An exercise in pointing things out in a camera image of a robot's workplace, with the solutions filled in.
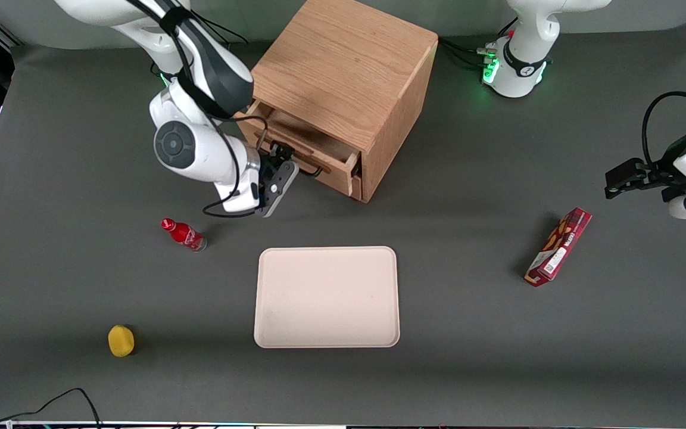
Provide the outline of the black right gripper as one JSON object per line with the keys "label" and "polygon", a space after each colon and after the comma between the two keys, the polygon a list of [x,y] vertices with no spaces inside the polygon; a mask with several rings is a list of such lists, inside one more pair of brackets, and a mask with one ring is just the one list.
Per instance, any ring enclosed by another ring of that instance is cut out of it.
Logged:
{"label": "black right gripper", "polygon": [[274,210],[282,195],[281,164],[293,162],[295,150],[280,143],[270,144],[269,154],[259,154],[259,210]]}

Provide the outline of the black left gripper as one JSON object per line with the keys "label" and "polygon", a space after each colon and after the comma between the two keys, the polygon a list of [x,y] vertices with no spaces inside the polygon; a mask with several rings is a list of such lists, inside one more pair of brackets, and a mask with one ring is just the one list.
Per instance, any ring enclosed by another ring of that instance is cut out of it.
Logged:
{"label": "black left gripper", "polygon": [[643,160],[629,158],[606,173],[605,198],[613,199],[629,191],[643,190],[646,185],[650,189],[658,188],[664,203],[670,203],[678,197],[686,198],[686,176],[673,165],[675,159],[664,156],[651,160],[648,157],[646,160],[650,171],[647,174]]}

